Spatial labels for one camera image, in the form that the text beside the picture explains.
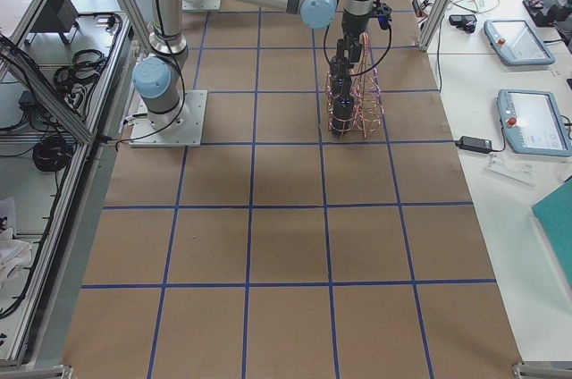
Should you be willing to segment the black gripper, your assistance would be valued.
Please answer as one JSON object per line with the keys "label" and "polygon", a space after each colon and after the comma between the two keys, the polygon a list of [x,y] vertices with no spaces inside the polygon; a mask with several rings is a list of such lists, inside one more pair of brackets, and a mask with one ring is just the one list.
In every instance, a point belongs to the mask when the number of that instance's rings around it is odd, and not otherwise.
{"label": "black gripper", "polygon": [[355,15],[345,10],[341,18],[343,37],[337,41],[336,59],[344,67],[360,61],[363,45],[360,36],[366,31],[370,13]]}

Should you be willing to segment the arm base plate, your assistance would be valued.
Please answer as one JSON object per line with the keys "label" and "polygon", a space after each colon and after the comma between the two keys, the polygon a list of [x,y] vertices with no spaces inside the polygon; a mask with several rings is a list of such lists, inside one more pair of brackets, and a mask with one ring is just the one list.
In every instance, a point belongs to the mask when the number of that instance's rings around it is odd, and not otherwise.
{"label": "arm base plate", "polygon": [[145,116],[134,121],[129,144],[133,147],[199,147],[207,91],[186,90],[184,96],[184,105],[164,115],[150,114],[140,100],[139,112]]}
{"label": "arm base plate", "polygon": [[187,13],[218,12],[221,0],[182,0],[182,10]]}

